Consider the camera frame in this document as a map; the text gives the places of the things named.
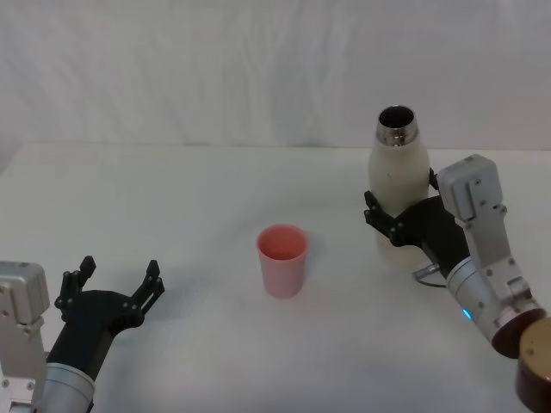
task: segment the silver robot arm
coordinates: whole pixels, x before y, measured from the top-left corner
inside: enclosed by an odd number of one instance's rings
[[[96,264],[86,256],[65,272],[55,305],[65,327],[45,356],[40,327],[48,306],[44,269],[26,262],[0,262],[0,413],[89,413],[95,380],[112,341],[139,327],[164,292],[156,261],[132,296],[83,291]]]
[[[42,399],[46,357],[40,327],[49,305],[40,265],[0,262],[0,413],[32,412]]]
[[[449,272],[446,285],[495,349],[517,353],[522,331],[545,311],[511,255],[496,164],[472,155],[441,170],[437,181],[470,252]]]

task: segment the cable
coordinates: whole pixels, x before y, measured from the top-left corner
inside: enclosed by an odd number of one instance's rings
[[[415,281],[418,282],[419,284],[423,284],[424,286],[427,286],[427,287],[446,288],[445,284],[435,284],[433,282],[427,282],[427,281],[423,281],[423,280],[415,280]]]

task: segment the white backdrop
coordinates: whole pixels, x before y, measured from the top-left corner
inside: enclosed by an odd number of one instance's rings
[[[548,0],[2,0],[0,138],[551,149]]]

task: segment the pink cup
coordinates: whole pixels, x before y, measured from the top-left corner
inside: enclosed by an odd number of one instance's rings
[[[290,299],[304,283],[306,234],[294,225],[273,225],[257,240],[264,288],[277,299]]]

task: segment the white bottle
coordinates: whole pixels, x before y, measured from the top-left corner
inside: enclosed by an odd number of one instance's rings
[[[370,190],[381,208],[396,217],[426,198],[429,171],[429,153],[413,111],[405,106],[383,110],[368,167]]]

